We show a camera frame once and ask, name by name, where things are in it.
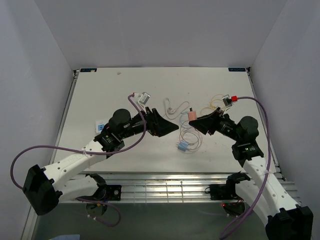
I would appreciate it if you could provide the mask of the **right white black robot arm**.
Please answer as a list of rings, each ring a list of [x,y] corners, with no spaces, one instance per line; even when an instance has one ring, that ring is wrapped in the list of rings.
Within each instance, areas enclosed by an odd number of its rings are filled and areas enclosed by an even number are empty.
[[[238,123],[217,108],[189,124],[202,134],[218,132],[235,141],[232,154],[244,169],[227,178],[226,194],[240,197],[249,209],[240,215],[243,221],[254,212],[265,227],[270,240],[309,240],[312,237],[314,215],[308,206],[300,206],[269,170],[269,162],[258,147],[258,121],[245,116]]]

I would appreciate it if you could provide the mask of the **pink charger plug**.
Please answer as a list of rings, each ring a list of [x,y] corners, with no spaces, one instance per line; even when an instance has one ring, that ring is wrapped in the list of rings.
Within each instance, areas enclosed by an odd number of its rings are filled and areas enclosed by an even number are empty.
[[[197,119],[197,113],[193,110],[192,107],[189,108],[189,111],[187,113],[188,121],[194,121]]]

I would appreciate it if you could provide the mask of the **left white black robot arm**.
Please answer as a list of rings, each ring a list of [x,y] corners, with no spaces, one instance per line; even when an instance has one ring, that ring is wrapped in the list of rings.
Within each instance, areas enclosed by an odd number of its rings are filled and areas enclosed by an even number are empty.
[[[35,165],[28,170],[22,191],[36,214],[39,216],[51,212],[60,202],[81,198],[89,202],[108,200],[110,187],[96,173],[74,179],[85,169],[100,162],[94,153],[107,158],[121,150],[124,139],[148,132],[155,137],[163,137],[179,129],[179,126],[164,119],[155,108],[146,107],[132,117],[126,109],[113,113],[100,134],[94,137],[79,153],[39,167]]]

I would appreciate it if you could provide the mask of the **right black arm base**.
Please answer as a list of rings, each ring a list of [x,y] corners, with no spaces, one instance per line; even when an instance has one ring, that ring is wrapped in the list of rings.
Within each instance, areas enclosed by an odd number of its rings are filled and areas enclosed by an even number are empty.
[[[250,177],[244,172],[236,172],[227,177],[224,184],[210,184],[205,194],[210,195],[211,200],[235,200],[240,197],[236,194],[236,184],[242,181],[250,181]]]

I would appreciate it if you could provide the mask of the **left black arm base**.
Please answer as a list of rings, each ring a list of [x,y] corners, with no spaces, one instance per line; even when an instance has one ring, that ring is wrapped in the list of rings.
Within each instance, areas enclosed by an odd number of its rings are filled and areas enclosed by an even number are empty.
[[[86,199],[92,201],[120,201],[122,186],[119,184],[110,185],[107,184],[105,179],[97,173],[86,174],[95,181],[95,185],[98,187],[97,190],[91,196],[85,196]]]

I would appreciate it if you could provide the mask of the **white colourful power strip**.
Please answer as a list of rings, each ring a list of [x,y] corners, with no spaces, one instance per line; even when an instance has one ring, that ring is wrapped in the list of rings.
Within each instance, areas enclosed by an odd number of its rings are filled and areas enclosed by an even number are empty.
[[[105,126],[105,121],[104,120],[98,120],[95,122],[95,132],[97,134],[101,133],[101,131],[103,130],[104,126]]]

